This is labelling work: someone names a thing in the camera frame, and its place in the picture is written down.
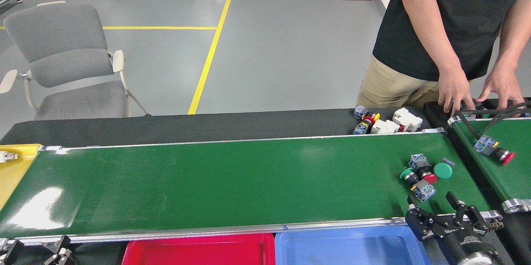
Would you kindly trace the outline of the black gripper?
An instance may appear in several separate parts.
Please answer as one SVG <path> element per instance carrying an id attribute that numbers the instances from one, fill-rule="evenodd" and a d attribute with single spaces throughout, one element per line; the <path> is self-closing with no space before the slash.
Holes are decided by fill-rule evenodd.
<path id="1" fill-rule="evenodd" d="M 502 228 L 503 223 L 497 219 L 485 221 L 475 206 L 467 206 L 452 192 L 446 194 L 446 200 L 455 216 L 426 212 L 413 195 L 408 195 L 409 210 L 404 219 L 417 240 L 423 242 L 432 231 L 450 265 L 504 265 L 494 246 L 483 240 L 487 232 Z"/>

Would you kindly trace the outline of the person's left hand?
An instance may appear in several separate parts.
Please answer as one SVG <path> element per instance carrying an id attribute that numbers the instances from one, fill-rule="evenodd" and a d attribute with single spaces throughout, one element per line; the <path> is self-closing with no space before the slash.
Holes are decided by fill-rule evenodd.
<path id="1" fill-rule="evenodd" d="M 496 93 L 499 110 L 524 102 L 515 70 L 516 68 L 512 66 L 495 65 L 487 76 L 483 91 L 476 101 L 484 102 L 491 93 Z"/>

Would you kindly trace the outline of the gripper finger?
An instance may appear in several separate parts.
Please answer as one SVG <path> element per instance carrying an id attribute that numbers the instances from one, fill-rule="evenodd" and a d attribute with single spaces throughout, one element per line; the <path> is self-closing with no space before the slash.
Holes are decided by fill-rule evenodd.
<path id="1" fill-rule="evenodd" d="M 71 265 L 72 251 L 69 249 L 70 237 L 63 235 L 57 242 L 45 243 L 45 247 L 51 250 L 52 256 L 45 260 L 46 265 Z"/>
<path id="2" fill-rule="evenodd" d="M 24 243 L 15 240 L 12 244 L 4 244 L 0 246 L 0 264 L 13 265 L 24 250 Z"/>

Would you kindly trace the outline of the person's right hand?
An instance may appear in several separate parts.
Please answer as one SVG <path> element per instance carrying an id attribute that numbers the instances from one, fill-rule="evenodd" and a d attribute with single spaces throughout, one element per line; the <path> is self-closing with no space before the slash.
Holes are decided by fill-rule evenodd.
<path id="1" fill-rule="evenodd" d="M 470 82 L 460 67 L 444 67 L 439 69 L 438 104 L 443 106 L 445 113 L 453 116 L 465 104 L 467 110 L 475 110 L 475 102 L 470 93 Z"/>

